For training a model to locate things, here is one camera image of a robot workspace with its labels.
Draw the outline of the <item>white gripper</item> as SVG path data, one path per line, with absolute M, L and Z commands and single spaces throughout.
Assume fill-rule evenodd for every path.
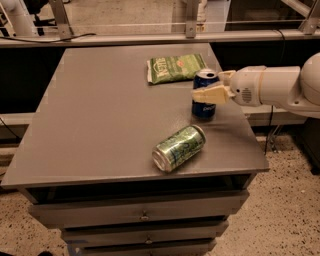
M 265 66 L 248 66 L 237 72 L 219 72 L 218 77 L 223 85 L 194 89 L 192 100 L 205 104 L 225 104 L 234 97 L 233 100 L 241 106 L 260 106 L 259 86 L 265 69 Z

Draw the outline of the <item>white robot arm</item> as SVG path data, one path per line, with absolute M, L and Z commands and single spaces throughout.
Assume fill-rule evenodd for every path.
M 320 118 L 320 53 L 303 67 L 248 66 L 218 74 L 217 85 L 194 89 L 192 99 L 224 104 L 232 99 L 240 106 L 272 105 L 301 116 Z

